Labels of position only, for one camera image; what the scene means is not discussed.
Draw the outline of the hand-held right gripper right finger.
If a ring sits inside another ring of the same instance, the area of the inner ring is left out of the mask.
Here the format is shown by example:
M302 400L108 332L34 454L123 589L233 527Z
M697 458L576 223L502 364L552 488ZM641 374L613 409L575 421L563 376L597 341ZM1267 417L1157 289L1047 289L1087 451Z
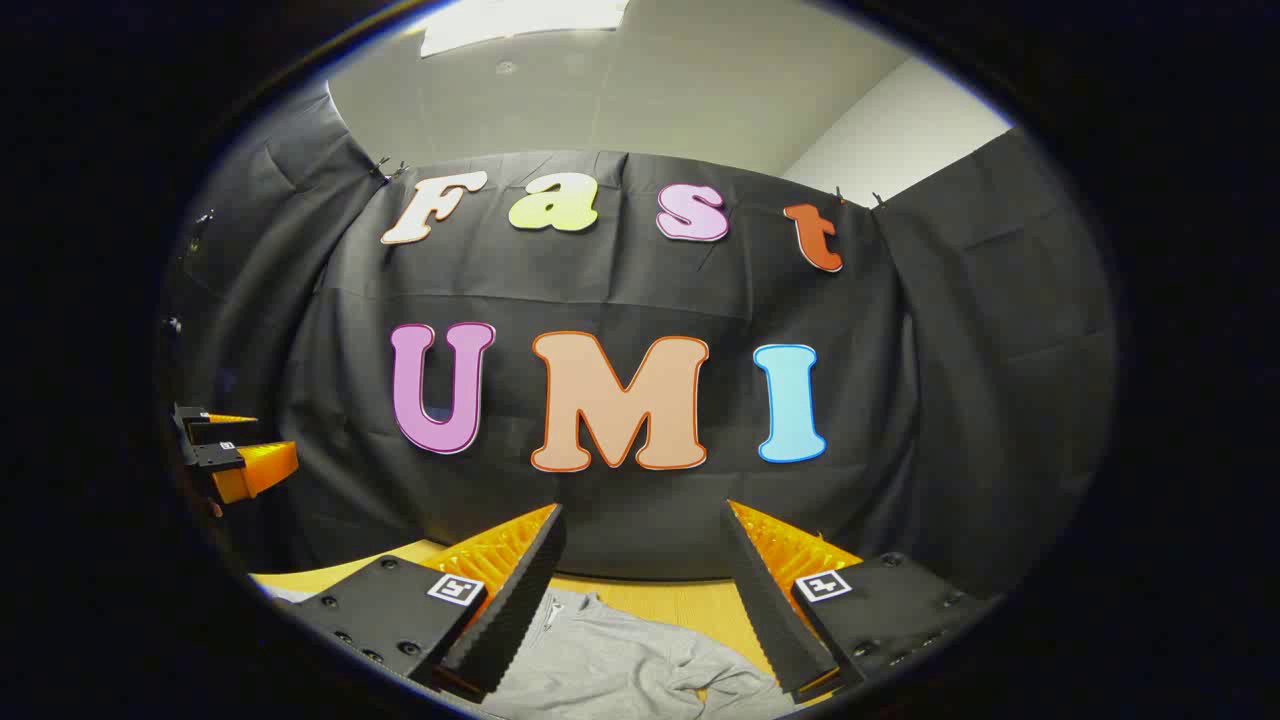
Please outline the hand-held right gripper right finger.
M901 671L998 602L905 553L860 559L733 500L721 527L751 629L780 688L799 703Z

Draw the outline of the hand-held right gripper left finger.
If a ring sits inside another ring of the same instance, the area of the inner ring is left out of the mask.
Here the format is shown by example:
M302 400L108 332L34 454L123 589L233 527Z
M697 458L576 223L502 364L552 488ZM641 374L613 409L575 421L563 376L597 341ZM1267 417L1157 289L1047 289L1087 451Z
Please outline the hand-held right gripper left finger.
M564 546L562 507L549 503L422 561L376 557L287 610L407 682L481 700L517 655Z

